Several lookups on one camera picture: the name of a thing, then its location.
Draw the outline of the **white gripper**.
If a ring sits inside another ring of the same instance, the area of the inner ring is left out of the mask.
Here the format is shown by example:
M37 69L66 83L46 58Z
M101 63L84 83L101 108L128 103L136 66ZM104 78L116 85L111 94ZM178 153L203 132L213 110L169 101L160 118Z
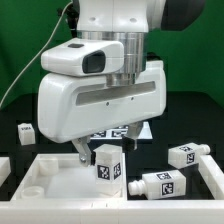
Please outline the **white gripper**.
M128 125L122 149L137 149L143 121L166 107L166 78L161 61L149 61L133 85L108 87L104 76L76 78L49 73L38 92L38 128L48 139L72 141L84 166L91 164L89 136Z

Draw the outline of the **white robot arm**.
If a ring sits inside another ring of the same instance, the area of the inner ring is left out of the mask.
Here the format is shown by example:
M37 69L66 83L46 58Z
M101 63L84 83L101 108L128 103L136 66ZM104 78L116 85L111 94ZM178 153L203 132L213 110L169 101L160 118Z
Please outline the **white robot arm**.
M38 91L38 128L48 139L72 142L91 163L90 135L128 126L136 140L146 119L166 107L163 63L147 57L154 29L182 31L206 0L73 0L75 38L45 51L47 74Z

